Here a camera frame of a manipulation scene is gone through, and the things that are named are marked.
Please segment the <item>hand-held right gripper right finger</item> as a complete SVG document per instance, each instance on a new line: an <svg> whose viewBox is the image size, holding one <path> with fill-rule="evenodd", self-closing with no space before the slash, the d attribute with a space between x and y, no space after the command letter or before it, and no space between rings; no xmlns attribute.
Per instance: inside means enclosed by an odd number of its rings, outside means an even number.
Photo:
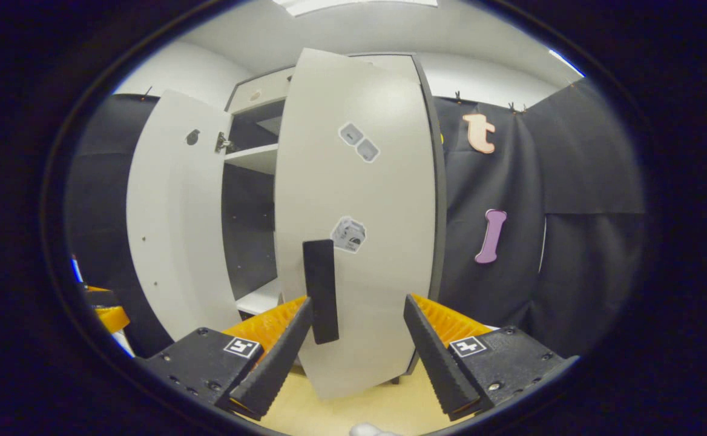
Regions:
<svg viewBox="0 0 707 436"><path fill-rule="evenodd" d="M403 318L449 420L510 408L558 381L579 359L517 326L490 328L417 294L406 296Z"/></svg>

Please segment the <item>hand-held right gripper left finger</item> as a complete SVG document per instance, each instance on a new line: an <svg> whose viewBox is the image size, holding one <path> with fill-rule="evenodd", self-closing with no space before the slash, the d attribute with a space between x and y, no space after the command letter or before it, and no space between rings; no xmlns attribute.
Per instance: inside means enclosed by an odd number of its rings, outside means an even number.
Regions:
<svg viewBox="0 0 707 436"><path fill-rule="evenodd" d="M226 331L201 326L137 363L196 403L260 420L278 397L312 320L313 301L302 296Z"/></svg>

